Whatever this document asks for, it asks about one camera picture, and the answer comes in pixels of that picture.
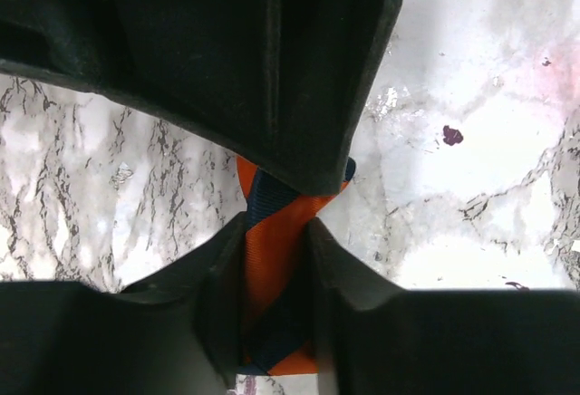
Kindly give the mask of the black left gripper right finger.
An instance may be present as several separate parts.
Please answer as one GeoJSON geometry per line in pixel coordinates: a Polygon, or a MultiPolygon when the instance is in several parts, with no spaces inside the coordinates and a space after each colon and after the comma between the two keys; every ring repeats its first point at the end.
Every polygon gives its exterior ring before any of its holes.
{"type": "Polygon", "coordinates": [[[341,185],[402,0],[1,0],[1,70],[100,94],[306,195],[341,185]]]}

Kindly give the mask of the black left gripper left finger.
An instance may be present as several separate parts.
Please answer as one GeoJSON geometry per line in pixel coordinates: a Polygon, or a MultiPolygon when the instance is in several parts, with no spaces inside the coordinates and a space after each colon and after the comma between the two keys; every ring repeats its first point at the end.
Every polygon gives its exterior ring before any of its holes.
{"type": "MultiPolygon", "coordinates": [[[[1,285],[4,394],[223,394],[241,361],[245,218],[106,294],[75,282],[1,285]]],[[[306,229],[298,319],[323,394],[576,394],[572,291],[407,291],[306,229]]]]}

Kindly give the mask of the orange navy striped tie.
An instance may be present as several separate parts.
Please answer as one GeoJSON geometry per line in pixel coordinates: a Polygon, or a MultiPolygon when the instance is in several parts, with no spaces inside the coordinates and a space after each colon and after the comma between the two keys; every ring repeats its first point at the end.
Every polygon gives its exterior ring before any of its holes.
{"type": "Polygon", "coordinates": [[[305,228],[332,201],[305,196],[243,157],[246,200],[241,373],[316,374],[312,279],[305,228]]]}

